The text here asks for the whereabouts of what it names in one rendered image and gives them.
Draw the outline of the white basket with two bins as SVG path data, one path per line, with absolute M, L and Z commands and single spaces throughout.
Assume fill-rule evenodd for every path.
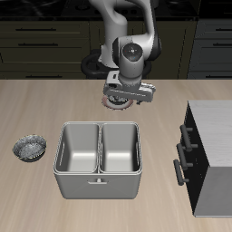
M 133 199 L 142 173 L 140 130 L 130 121 L 68 121 L 53 174 L 67 199 Z

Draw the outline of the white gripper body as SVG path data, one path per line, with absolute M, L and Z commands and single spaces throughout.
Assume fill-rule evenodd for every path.
M 119 96 L 128 100 L 136 100 L 143 102 L 152 102 L 153 93 L 156 88 L 152 84 L 139 83 L 138 85 L 118 85 L 116 83 L 105 84 L 103 87 L 103 93 L 106 96 Z

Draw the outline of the flat black base plate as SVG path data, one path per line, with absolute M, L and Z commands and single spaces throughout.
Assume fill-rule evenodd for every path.
M 101 54 L 101 49 L 93 49 L 91 50 L 91 53 L 82 60 L 81 69 L 82 72 L 86 75 L 86 79 L 106 80 L 110 71 L 120 70 L 120 68 L 111 68 L 105 66 L 103 63 L 100 63 L 98 59 L 100 58 Z M 120 62 L 120 55 L 120 52 L 119 54 L 117 54 L 115 51 L 112 53 L 113 58 L 117 57 L 118 63 Z M 146 76 L 150 73 L 150 71 L 151 61 L 144 61 L 142 73 L 136 77 L 133 77 L 133 79 L 139 78 L 140 76 L 141 79 L 146 79 Z

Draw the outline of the dark kitchen cupboards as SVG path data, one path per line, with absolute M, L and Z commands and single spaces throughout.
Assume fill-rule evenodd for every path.
M 138 6 L 117 7 L 127 34 L 146 33 Z M 148 79 L 232 79 L 232 20 L 198 20 L 189 0 L 159 0 L 161 44 Z M 105 28 L 89 0 L 0 0 L 0 79 L 86 79 L 82 60 Z

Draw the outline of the red-rimmed plate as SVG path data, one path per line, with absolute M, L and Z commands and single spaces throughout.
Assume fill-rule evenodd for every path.
M 110 98 L 104 95 L 101 99 L 101 103 L 108 109 L 115 111 L 123 111 L 130 108 L 130 106 L 133 104 L 133 100 L 110 101 Z

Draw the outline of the dark speckled bowl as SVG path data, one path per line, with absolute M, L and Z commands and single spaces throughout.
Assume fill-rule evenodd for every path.
M 18 140 L 12 148 L 14 155 L 24 162 L 35 162 L 45 153 L 47 141 L 39 135 L 28 135 Z
M 108 100 L 114 105 L 122 105 L 128 101 L 128 99 L 126 98 L 119 97 L 119 96 L 112 96 L 112 95 L 108 96 Z

